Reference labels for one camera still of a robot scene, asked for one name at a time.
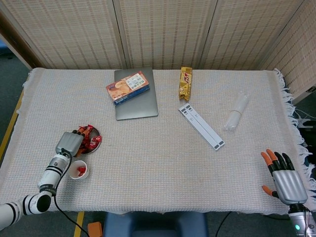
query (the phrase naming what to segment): white cup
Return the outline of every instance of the white cup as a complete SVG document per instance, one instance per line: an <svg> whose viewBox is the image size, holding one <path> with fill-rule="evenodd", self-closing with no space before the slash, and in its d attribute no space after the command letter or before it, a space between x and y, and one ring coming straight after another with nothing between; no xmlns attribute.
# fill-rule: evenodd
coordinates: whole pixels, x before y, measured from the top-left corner
<svg viewBox="0 0 316 237"><path fill-rule="evenodd" d="M85 167L85 173L82 176L79 176L80 171L77 170L79 167ZM83 160L76 160L70 165L68 174L72 179L86 179L89 175L89 169Z"/></svg>

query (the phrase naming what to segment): floor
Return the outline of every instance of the floor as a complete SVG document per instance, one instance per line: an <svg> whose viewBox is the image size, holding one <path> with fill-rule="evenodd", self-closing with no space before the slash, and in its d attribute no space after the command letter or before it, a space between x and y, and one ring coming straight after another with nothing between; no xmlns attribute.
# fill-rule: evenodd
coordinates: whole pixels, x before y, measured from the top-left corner
<svg viewBox="0 0 316 237"><path fill-rule="evenodd" d="M28 76L28 69L13 55L0 55L0 141L14 112L22 91L22 84ZM316 94L312 94L298 104L298 108L316 117ZM67 213L73 220L77 219L76 212ZM207 214L209 236L214 237L227 212L209 212ZM85 212L83 228L87 224L100 221L104 223L105 212ZM78 237L74 235L75 226L59 212L48 212L42 215L23 217L17 224L0 232L1 237ZM260 214L230 213L220 228L218 237L291 237L295 236L293 227L287 216L267 217Z"/></svg>

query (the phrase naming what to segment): robotic hand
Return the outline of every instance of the robotic hand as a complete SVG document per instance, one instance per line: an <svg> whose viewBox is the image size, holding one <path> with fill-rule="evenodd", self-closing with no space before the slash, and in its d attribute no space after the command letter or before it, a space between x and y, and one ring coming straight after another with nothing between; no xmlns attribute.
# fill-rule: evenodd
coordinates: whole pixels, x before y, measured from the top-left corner
<svg viewBox="0 0 316 237"><path fill-rule="evenodd" d="M23 215L41 214L49 209L51 197L68 170L72 156L76 155L83 136L65 132L56 146L56 155L49 163L38 183L39 194L27 195L16 202L0 205L0 231L21 219Z"/></svg>
<svg viewBox="0 0 316 237"><path fill-rule="evenodd" d="M296 230L296 236L316 237L316 223L312 213L303 204L308 196L302 180L294 169L291 159L287 154L279 154L267 150L261 152L276 185L276 191L263 185L262 189L268 195L279 198L290 207L288 215Z"/></svg>

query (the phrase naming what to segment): woven panel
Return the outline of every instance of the woven panel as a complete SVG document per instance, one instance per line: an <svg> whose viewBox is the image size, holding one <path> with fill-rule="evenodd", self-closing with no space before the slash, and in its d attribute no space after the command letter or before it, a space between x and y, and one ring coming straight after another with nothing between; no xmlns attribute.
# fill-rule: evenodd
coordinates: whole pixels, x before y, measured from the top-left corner
<svg viewBox="0 0 316 237"><path fill-rule="evenodd" d="M105 0L3 0L51 68L121 68Z"/></svg>
<svg viewBox="0 0 316 237"><path fill-rule="evenodd" d="M213 1L120 0L131 66L193 66Z"/></svg>
<svg viewBox="0 0 316 237"><path fill-rule="evenodd" d="M222 0L205 46L204 69L249 70L300 0Z"/></svg>
<svg viewBox="0 0 316 237"><path fill-rule="evenodd" d="M294 98L316 84L316 1L310 0L285 29L262 69L278 67Z"/></svg>
<svg viewBox="0 0 316 237"><path fill-rule="evenodd" d="M289 154L301 170L276 73L194 70L199 83L190 103L225 141L218 151L178 111L185 103L177 94L179 75L154 70L157 117L116 121L105 89L113 70L33 70L0 169L0 203L38 193L63 132L90 123L103 141L79 157L89 167L87 179L66 175L61 181L57 201L63 210L286 213L286 205L261 189L274 187L260 156L267 147ZM223 131L239 90L251 98L234 133Z"/></svg>

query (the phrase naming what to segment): gray laptop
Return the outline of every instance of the gray laptop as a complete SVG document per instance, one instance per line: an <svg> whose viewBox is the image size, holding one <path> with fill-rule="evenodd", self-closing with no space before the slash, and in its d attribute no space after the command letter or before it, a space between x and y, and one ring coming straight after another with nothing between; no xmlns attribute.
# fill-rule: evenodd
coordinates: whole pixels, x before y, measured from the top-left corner
<svg viewBox="0 0 316 237"><path fill-rule="evenodd" d="M122 78L139 71L142 71L145 75L149 82L150 89L120 105L116 105L115 115L117 120L137 119L158 115L154 75L151 67L114 71L114 81L121 80Z"/></svg>

